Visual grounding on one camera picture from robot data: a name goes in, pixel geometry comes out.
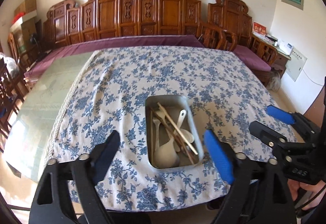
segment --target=sunlight on floor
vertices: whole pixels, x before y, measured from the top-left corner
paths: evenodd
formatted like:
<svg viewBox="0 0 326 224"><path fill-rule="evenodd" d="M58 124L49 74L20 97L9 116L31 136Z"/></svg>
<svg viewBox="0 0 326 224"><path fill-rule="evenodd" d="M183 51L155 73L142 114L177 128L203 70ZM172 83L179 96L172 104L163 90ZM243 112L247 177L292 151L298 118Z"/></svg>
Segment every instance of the sunlight on floor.
<svg viewBox="0 0 326 224"><path fill-rule="evenodd" d="M276 92L271 92L272 97L280 108L285 111L294 112L291 106L284 102L282 96ZM12 124L16 119L16 115L13 113L10 117L10 123ZM24 177L21 178L14 175L10 167L7 165L5 160L2 158L0 153L0 192L10 205L20 207L30 207L33 201L37 183ZM83 209L80 204L73 203L76 213L82 213ZM29 212L13 210L15 215L23 224L28 224ZM200 204L194 207L185 208L177 211L166 211L166 212L150 212L149 216L153 224L171 222L174 224L208 224L211 223L216 215L216 211L207 211L205 204Z"/></svg>

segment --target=blue gripper pad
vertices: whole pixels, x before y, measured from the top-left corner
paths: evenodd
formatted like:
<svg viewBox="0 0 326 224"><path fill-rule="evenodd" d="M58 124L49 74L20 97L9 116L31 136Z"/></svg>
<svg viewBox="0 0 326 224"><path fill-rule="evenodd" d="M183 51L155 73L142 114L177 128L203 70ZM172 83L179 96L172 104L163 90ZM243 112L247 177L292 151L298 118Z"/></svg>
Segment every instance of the blue gripper pad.
<svg viewBox="0 0 326 224"><path fill-rule="evenodd" d="M295 123L295 119L292 114L285 112L273 105L267 106L266 112L268 115L282 121L287 125L293 125Z"/></svg>
<svg viewBox="0 0 326 224"><path fill-rule="evenodd" d="M205 131L204 143L215 167L221 175L221 178L224 181L227 181L228 184L232 184L234 182L233 165L223 151L223 148L214 132L211 130Z"/></svg>

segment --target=blue floral tablecloth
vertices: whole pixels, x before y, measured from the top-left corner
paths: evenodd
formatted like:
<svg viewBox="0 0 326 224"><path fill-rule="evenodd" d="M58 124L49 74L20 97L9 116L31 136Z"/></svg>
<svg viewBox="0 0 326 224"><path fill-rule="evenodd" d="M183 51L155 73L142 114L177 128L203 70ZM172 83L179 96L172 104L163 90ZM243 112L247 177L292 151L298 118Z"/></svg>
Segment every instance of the blue floral tablecloth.
<svg viewBox="0 0 326 224"><path fill-rule="evenodd" d="M121 146L96 190L107 209L159 211L192 206L225 195L207 152L201 165L156 174L148 163L144 103L159 94L188 98L199 135L213 129L236 152L266 161L270 148L248 130L258 120L294 141L292 130L267 116L276 105L255 75L230 52L173 46L104 49L96 54L68 102L52 157L75 160L112 130ZM79 202L74 182L73 201Z"/></svg>

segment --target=rectangular metal container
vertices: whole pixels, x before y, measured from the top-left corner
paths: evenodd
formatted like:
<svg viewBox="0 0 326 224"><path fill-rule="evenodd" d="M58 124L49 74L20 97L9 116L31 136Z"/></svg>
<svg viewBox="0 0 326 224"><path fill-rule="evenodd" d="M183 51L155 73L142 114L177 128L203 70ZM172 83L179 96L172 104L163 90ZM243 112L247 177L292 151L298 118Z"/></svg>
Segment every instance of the rectangular metal container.
<svg viewBox="0 0 326 224"><path fill-rule="evenodd" d="M155 143L155 125L151 120L151 110L149 107L152 107L155 111L159 110L159 107L157 103L160 103L171 118L174 120L175 123L177 123L179 113L182 109L185 109L187 111L187 115L185 117L185 120L182 123L181 128L188 130L191 132L195 138L195 141L192 143L195 149L198 152L198 155L196 156L196 163L195 165L192 165L189 161L188 157L183 154L182 152L178 153L178 156L180 158L180 165L179 167L173 167L173 168L165 168L165 169L159 169L154 167L150 160L152 159L151 153L152 153L152 146L154 146L153 143ZM182 95L157 95L157 96L150 96L145 101L145 111L146 111L146 132L147 132L147 151L148 151L148 163L157 170L158 173L166 173L166 172L175 172L175 171L182 171L186 170L188 168L194 167L198 164L201 164L201 161L204 158L204 150L201 143L201 140L199 138L193 117L191 109L188 105L187 98ZM167 143L169 141L169 137L165 131L165 128L163 125L160 125L160 146Z"/></svg>

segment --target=green table surface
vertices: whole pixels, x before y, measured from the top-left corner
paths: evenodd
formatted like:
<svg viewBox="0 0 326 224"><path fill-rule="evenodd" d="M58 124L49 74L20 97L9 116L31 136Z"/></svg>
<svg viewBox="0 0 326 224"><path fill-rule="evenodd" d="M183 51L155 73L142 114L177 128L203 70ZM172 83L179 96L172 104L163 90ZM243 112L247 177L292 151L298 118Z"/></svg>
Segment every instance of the green table surface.
<svg viewBox="0 0 326 224"><path fill-rule="evenodd" d="M55 60L27 95L4 149L4 159L33 181L42 176L50 133L78 73L92 52Z"/></svg>

